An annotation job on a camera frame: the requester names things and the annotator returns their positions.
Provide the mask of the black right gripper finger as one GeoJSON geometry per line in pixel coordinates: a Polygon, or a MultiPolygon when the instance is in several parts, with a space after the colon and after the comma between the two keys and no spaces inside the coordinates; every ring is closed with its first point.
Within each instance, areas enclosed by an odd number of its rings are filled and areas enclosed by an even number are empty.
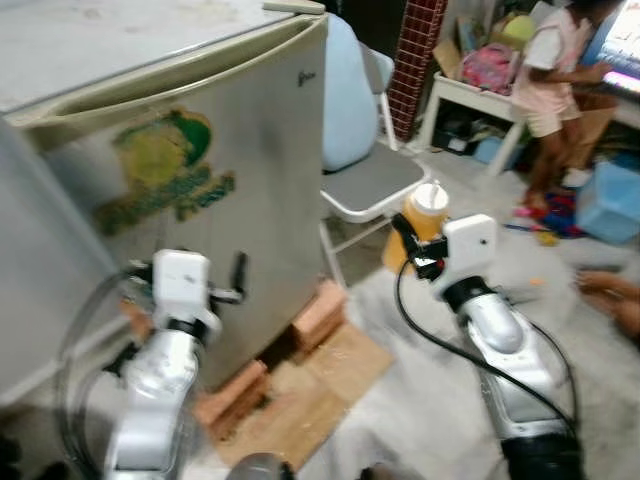
{"type": "Polygon", "coordinates": [[[416,257],[419,255],[421,243],[410,220],[408,220],[402,212],[397,212],[396,215],[390,218],[390,224],[392,224],[393,229],[396,230],[399,236],[399,242],[402,244],[404,256],[416,257]]]}

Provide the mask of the person's bare hand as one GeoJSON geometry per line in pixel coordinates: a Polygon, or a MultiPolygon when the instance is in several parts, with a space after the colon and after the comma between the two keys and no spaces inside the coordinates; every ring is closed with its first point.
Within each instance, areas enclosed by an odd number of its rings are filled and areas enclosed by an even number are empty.
{"type": "Polygon", "coordinates": [[[612,271],[580,270],[575,283],[589,305],[611,317],[635,346],[640,342],[640,289],[612,271]]]}

